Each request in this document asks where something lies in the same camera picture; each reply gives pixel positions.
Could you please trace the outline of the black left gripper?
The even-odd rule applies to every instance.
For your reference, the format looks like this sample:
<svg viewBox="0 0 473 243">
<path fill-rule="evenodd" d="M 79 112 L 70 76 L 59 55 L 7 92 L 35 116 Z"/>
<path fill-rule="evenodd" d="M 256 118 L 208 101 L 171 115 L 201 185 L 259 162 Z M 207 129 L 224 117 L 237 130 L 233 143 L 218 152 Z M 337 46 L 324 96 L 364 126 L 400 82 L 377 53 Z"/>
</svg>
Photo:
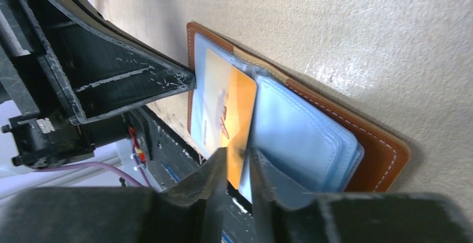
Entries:
<svg viewBox="0 0 473 243">
<path fill-rule="evenodd" d="M 196 86 L 190 69 L 105 20 L 87 0 L 28 5 L 35 27 L 23 0 L 1 0 L 1 101 L 20 110 L 1 130 L 13 135 L 17 153 L 7 164 L 15 168 L 89 159 L 128 137 L 124 118 L 109 117 Z"/>
</svg>

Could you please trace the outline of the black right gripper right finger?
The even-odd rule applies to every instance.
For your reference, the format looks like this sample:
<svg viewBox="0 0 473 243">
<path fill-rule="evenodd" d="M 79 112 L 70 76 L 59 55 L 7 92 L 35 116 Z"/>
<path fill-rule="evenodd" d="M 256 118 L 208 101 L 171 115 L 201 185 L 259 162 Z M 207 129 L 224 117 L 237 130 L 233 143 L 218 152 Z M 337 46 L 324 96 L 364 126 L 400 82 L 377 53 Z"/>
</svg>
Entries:
<svg viewBox="0 0 473 243">
<path fill-rule="evenodd" d="M 318 193 L 249 151 L 258 242 L 471 242 L 472 224 L 438 193 Z"/>
</svg>

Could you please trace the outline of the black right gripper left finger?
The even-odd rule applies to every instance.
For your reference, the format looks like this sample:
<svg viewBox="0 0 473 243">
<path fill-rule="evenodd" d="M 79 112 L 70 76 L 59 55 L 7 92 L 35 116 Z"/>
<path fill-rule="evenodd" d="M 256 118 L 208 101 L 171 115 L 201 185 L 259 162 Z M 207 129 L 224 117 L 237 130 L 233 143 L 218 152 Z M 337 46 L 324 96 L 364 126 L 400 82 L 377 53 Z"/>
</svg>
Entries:
<svg viewBox="0 0 473 243">
<path fill-rule="evenodd" d="M 16 195 L 2 242 L 220 242 L 227 149 L 163 192 L 145 187 L 42 187 Z"/>
</svg>

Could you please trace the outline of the brown leather card holder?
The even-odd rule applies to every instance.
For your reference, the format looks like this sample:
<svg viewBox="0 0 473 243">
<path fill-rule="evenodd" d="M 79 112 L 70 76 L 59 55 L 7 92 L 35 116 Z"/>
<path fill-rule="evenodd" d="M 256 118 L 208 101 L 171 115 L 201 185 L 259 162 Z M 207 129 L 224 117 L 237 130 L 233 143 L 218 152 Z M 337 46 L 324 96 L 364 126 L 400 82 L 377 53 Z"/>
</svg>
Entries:
<svg viewBox="0 0 473 243">
<path fill-rule="evenodd" d="M 264 57 L 196 22 L 187 24 L 187 44 L 189 67 L 197 82 L 189 95 L 187 129 L 201 158 L 212 155 L 202 144 L 205 52 L 211 49 L 257 85 L 246 149 L 259 149 L 304 188 L 312 192 L 385 192 L 408 163 L 411 150 L 398 136 Z M 252 199 L 245 151 L 236 190 L 246 200 Z"/>
</svg>

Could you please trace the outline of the orange credit card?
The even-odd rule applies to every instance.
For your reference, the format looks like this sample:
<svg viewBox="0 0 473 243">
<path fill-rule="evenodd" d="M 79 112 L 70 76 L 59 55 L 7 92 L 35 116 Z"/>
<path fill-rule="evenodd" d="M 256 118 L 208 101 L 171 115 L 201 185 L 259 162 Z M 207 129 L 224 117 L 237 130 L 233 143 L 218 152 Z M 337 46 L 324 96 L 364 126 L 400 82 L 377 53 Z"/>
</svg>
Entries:
<svg viewBox="0 0 473 243">
<path fill-rule="evenodd" d="M 215 51 L 206 50 L 202 144 L 209 154 L 227 148 L 227 179 L 235 189 L 242 176 L 256 92 L 253 79 Z"/>
</svg>

